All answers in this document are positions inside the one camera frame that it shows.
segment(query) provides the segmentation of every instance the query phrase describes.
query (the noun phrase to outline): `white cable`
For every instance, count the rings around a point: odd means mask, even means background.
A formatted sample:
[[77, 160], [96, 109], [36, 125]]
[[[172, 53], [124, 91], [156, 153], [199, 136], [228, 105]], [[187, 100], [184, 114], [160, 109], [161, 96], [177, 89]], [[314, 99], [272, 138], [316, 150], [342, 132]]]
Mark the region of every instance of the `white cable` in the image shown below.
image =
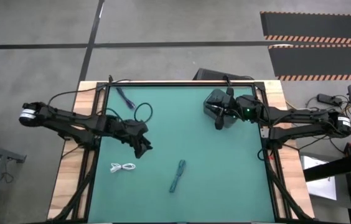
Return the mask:
[[133, 170], [136, 168], [136, 166], [134, 164], [115, 164], [115, 163], [111, 163], [112, 168], [111, 168], [111, 172], [116, 172], [120, 169], [125, 169], [125, 170]]

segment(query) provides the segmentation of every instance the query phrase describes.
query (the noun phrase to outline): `green mat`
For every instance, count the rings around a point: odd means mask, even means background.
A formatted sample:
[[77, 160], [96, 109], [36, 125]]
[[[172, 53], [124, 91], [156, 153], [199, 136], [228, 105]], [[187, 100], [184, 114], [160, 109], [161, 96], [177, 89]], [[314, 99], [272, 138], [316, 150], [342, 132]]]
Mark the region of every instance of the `green mat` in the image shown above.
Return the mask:
[[[88, 221], [100, 222], [273, 222], [266, 171], [256, 157], [261, 149], [257, 124], [237, 121], [218, 131], [204, 114], [203, 101], [215, 87], [123, 87], [136, 105], [148, 102], [154, 112], [145, 136], [153, 150], [141, 159], [112, 138], [101, 142]], [[235, 87], [235, 96], [252, 95]], [[108, 107], [132, 119], [112, 88]], [[146, 119], [141, 107], [137, 119]], [[178, 163], [185, 171], [174, 193], [169, 188]], [[135, 170], [111, 173], [111, 163], [133, 163]]]

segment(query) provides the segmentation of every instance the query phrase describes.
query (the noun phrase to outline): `desk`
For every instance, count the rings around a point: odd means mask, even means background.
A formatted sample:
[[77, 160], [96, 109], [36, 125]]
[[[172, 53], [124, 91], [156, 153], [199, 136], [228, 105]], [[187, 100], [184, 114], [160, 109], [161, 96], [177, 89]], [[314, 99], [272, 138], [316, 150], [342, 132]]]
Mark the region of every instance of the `desk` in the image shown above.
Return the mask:
[[[169, 83], [169, 82], [177, 83], [177, 81], [167, 81], [166, 83]], [[254, 82], [264, 82], [265, 88], [266, 88], [266, 98], [270, 106], [276, 106], [279, 109], [284, 109], [284, 110], [286, 109], [286, 103], [285, 103], [280, 81], [271, 80], [271, 81], [254, 81]], [[97, 85], [97, 82], [81, 82], [79, 90], [87, 90], [89, 88], [94, 88], [96, 87], [96, 85]], [[93, 105], [94, 96], [95, 96], [94, 90], [78, 93], [75, 101], [75, 106], [73, 109], [74, 112], [80, 113], [80, 114], [91, 114], [91, 107]], [[102, 102], [102, 100], [103, 100], [103, 96], [99, 97], [98, 103]], [[284, 128], [290, 127], [290, 124], [279, 124], [279, 125]], [[294, 141], [289, 141], [288, 144], [292, 146], [296, 145]], [[76, 144], [74, 142], [71, 142], [71, 141], [66, 142], [64, 145], [63, 153], [66, 153], [69, 150], [74, 149], [75, 146]], [[90, 153], [89, 160], [86, 161], [86, 163], [88, 164], [87, 171], [91, 166], [91, 159], [93, 158], [94, 152], [89, 152], [89, 153]], [[80, 173], [83, 154], [85, 154], [85, 152], [83, 152], [83, 149], [77, 149], [72, 154], [69, 154], [60, 163], [48, 218], [53, 218], [54, 216], [56, 216], [61, 211], [61, 209], [64, 206], [66, 206], [67, 202], [75, 192], [78, 184], [78, 177]], [[283, 175], [286, 183], [286, 188], [289, 190], [289, 193], [293, 196], [293, 198], [299, 204], [299, 206], [308, 215], [313, 217], [314, 212], [312, 211], [312, 205], [307, 191], [306, 182], [302, 172], [302, 166], [299, 160], [298, 152], [295, 151], [294, 149], [283, 147], [279, 151], [279, 156], [280, 156], [281, 164], [283, 168]], [[83, 217], [83, 211], [85, 210], [85, 206], [86, 206], [87, 194], [88, 194], [88, 190], [86, 189], [80, 201], [80, 206], [78, 208], [79, 214], [77, 217], [80, 217], [80, 218]], [[279, 192], [277, 191], [276, 191], [276, 199], [279, 207], [280, 217], [284, 217], [285, 212], [283, 210], [283, 200]]]

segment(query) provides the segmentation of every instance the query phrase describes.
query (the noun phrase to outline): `hazard stripe mat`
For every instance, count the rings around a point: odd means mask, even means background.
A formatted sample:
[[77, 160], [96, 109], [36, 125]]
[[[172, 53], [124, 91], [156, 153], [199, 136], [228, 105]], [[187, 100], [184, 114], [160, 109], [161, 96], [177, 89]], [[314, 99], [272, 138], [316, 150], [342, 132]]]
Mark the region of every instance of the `hazard stripe mat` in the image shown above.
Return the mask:
[[351, 14], [260, 13], [267, 40], [351, 44]]
[[351, 44], [272, 45], [268, 51], [280, 80], [351, 80]]

